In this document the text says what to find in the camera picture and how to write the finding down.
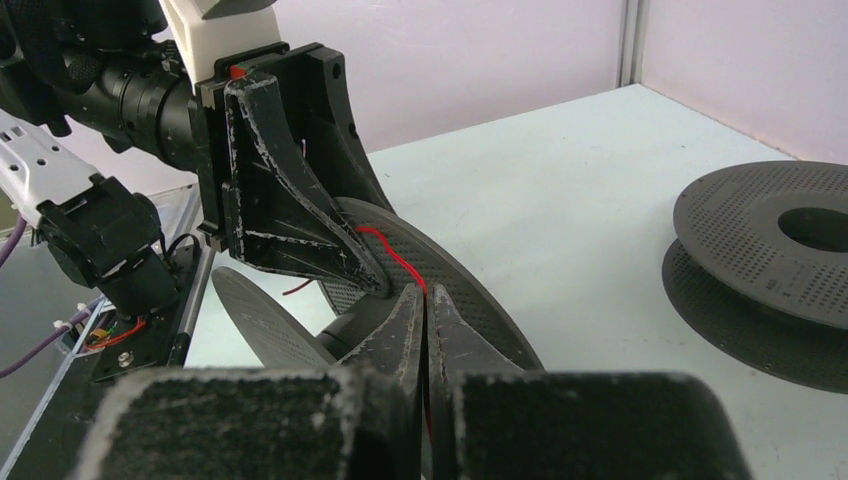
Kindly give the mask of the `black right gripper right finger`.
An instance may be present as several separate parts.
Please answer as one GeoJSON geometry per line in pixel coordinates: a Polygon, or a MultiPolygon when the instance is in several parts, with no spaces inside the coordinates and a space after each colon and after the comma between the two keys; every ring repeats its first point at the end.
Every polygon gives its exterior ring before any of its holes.
{"type": "Polygon", "coordinates": [[[545,372],[509,360],[427,293],[436,479],[748,479],[725,410],[681,372],[545,372]]]}

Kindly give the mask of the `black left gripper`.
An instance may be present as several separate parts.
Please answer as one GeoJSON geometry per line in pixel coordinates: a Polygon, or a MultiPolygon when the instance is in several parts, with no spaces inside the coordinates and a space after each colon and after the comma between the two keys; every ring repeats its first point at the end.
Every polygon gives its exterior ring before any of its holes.
{"type": "Polygon", "coordinates": [[[332,198],[393,208],[358,134],[341,52],[276,42],[216,60],[195,86],[193,140],[199,229],[215,251],[231,230],[232,257],[257,270],[388,295],[387,274],[332,198]],[[238,69],[259,71],[230,81],[238,69]]]}

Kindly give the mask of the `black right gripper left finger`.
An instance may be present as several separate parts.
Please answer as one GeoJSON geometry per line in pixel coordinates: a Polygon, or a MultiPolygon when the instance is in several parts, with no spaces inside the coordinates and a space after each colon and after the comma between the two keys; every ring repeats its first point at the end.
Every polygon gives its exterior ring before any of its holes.
{"type": "Polygon", "coordinates": [[[340,362],[155,368],[101,402],[76,479],[417,479],[425,295],[407,285],[340,362]]]}

